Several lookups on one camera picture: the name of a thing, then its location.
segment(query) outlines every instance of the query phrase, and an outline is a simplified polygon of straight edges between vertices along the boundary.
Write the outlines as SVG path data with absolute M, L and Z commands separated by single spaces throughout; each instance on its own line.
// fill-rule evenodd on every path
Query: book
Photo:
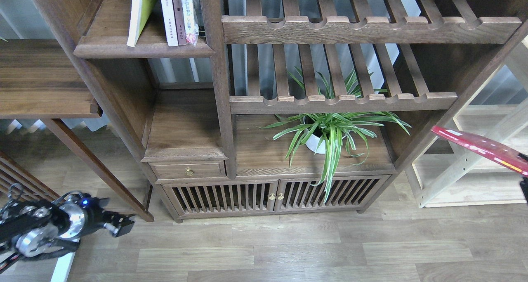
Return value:
M 132 0 L 130 10 L 130 27 L 128 28 L 127 45 L 135 47 L 139 34 L 142 32 L 152 9 L 158 0 Z
M 183 24 L 183 11 L 181 0 L 172 0 L 174 6 L 174 19 L 176 21 L 176 33 L 178 37 L 178 43 L 185 45 L 185 24 Z
M 174 19 L 174 5 L 172 0 L 161 0 L 163 11 L 163 22 L 165 24 L 165 36 L 169 47 L 178 45 L 176 21 Z
M 191 45 L 196 45 L 198 42 L 198 23 L 196 22 L 193 0 L 181 0 L 181 3 L 185 24 L 185 41 Z

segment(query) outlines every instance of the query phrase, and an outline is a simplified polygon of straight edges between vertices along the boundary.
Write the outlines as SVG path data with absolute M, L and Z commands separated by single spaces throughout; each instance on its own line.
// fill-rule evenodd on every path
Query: wooden floor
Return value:
M 77 130 L 122 182 L 145 179 L 110 130 Z M 0 136 L 0 149 L 58 193 L 123 203 L 47 132 Z M 84 237 L 70 282 L 528 281 L 525 204 L 418 209 L 401 175 L 364 214 L 332 212 L 174 223 L 157 197 L 154 223 L 114 239 Z M 53 261 L 17 263 L 2 282 L 49 281 Z

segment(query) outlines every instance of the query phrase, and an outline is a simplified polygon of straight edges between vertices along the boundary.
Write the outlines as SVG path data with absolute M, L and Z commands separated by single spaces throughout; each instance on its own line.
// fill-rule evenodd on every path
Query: green book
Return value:
M 135 47 L 139 34 L 145 27 L 152 8 L 158 0 L 132 0 L 132 10 L 130 11 L 130 28 L 128 29 L 129 47 Z

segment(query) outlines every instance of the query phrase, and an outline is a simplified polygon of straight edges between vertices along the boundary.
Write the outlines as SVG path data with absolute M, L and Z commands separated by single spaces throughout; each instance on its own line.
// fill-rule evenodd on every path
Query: drawer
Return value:
M 225 177 L 223 160 L 193 162 L 151 162 L 158 179 Z

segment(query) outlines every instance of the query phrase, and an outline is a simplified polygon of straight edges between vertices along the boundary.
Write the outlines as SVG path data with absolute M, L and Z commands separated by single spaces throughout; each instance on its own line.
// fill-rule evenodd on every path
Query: spider plant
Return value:
M 302 71 L 297 67 L 296 70 L 302 77 Z M 304 83 L 301 79 L 298 79 L 292 73 L 289 73 L 289 75 L 301 88 L 304 89 Z M 318 75 L 322 78 L 325 85 L 325 96 L 327 98 L 334 98 L 335 95 L 332 90 L 332 86 L 330 86 L 329 82 L 321 73 L 318 72 Z M 345 79 L 345 86 L 349 94 L 360 98 L 363 96 L 359 85 L 357 85 L 357 82 L 358 78 L 355 71 L 351 71 Z M 376 91 L 385 92 L 383 89 L 377 89 Z M 409 131 L 406 127 L 411 127 L 409 124 L 401 120 L 398 115 L 390 111 L 365 111 L 356 113 L 301 113 L 289 118 L 281 118 L 280 116 L 277 117 L 280 119 L 279 122 L 275 122 L 262 128 L 275 128 L 291 122 L 301 122 L 301 124 L 284 129 L 273 136 L 273 140 L 276 140 L 288 133 L 294 133 L 294 137 L 292 138 L 292 142 L 290 143 L 288 152 L 285 156 L 285 159 L 289 158 L 290 166 L 292 166 L 293 158 L 297 149 L 301 145 L 305 145 L 314 132 L 318 131 L 318 133 L 321 135 L 317 148 L 321 146 L 323 141 L 325 142 L 326 150 L 323 172 L 321 174 L 321 179 L 316 184 L 319 185 L 326 181 L 324 202 L 328 200 L 328 195 L 330 195 L 332 180 L 339 163 L 339 158 L 341 157 L 343 143 L 345 145 L 347 154 L 352 157 L 357 157 L 362 156 L 365 153 L 352 154 L 352 151 L 356 150 L 354 135 L 360 137 L 363 140 L 366 146 L 366 156 L 362 162 L 356 164 L 361 165 L 368 158 L 368 137 L 377 137 L 375 132 L 364 128 L 363 126 L 384 126 L 383 122 L 392 122 L 398 124 L 408 135 Z

